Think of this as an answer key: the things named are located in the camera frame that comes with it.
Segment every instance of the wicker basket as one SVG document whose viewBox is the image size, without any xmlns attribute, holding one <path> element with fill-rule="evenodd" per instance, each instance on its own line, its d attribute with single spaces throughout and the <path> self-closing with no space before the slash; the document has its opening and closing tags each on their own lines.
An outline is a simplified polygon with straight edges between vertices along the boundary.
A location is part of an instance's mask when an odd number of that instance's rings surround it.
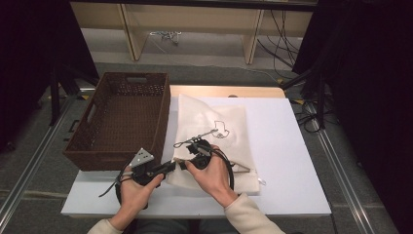
<svg viewBox="0 0 413 234">
<path fill-rule="evenodd" d="M 159 165 L 169 104 L 166 73 L 105 73 L 63 154 L 82 171 L 119 171 L 142 147 Z"/>
</svg>

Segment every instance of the white tabletop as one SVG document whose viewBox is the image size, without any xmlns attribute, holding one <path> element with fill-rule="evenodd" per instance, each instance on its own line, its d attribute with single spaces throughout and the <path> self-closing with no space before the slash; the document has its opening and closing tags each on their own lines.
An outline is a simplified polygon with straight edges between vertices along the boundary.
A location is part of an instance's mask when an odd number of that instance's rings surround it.
<svg viewBox="0 0 413 234">
<path fill-rule="evenodd" d="M 331 210 L 291 105 L 286 98 L 198 97 L 207 104 L 242 104 L 251 153 L 266 184 L 259 194 L 249 194 L 266 215 L 329 215 Z M 170 101 L 169 125 L 163 162 L 171 159 L 176 135 L 177 97 Z M 61 211 L 71 216 L 111 216 L 119 209 L 113 189 L 102 198 L 118 172 L 79 172 Z M 223 209 L 203 191 L 175 187 L 165 182 L 155 189 L 149 208 L 139 217 L 205 218 L 224 216 Z"/>
</svg>

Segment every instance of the person's left hand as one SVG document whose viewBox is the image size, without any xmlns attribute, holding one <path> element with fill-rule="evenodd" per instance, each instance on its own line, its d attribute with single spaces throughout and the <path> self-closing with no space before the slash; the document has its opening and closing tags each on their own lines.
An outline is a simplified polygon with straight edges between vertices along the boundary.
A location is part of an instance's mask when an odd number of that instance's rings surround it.
<svg viewBox="0 0 413 234">
<path fill-rule="evenodd" d="M 126 167 L 125 172 L 130 172 L 131 167 Z M 130 178 L 130 175 L 122 177 L 121 181 Z M 161 183 L 164 175 L 157 175 L 146 186 L 128 179 L 121 184 L 121 209 L 109 220 L 118 230 L 124 230 L 136 215 L 146 207 L 153 190 Z"/>
</svg>

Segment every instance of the beige sleeve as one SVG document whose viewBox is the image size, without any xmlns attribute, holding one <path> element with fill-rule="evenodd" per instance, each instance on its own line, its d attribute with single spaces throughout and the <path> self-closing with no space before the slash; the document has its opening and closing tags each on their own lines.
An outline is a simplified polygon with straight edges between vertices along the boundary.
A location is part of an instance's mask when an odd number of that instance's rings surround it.
<svg viewBox="0 0 413 234">
<path fill-rule="evenodd" d="M 121 234 L 122 231 L 117 230 L 110 224 L 108 219 L 102 219 L 89 230 L 88 234 Z"/>
<path fill-rule="evenodd" d="M 242 234 L 283 233 L 275 223 L 259 211 L 257 205 L 244 193 L 225 208 L 225 215 Z"/>
</svg>

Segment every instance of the white drawstring bag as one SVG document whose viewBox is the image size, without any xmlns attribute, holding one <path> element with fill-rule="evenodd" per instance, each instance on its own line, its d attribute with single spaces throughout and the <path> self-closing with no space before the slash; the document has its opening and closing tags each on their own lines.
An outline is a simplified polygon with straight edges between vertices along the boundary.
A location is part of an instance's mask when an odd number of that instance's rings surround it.
<svg viewBox="0 0 413 234">
<path fill-rule="evenodd" d="M 244 106 L 209 106 L 196 98 L 180 95 L 177 124 L 175 142 L 183 142 L 218 129 L 217 132 L 202 138 L 210 144 L 219 146 L 231 163 L 235 164 L 234 190 L 238 193 L 259 191 L 258 174 L 249 149 Z M 187 145 L 182 144 L 179 148 L 175 148 L 173 158 L 183 160 L 194 158 L 195 155 L 189 154 Z M 201 189 L 192 175 L 186 170 L 180 170 L 178 166 L 168 175 L 167 183 Z"/>
</svg>

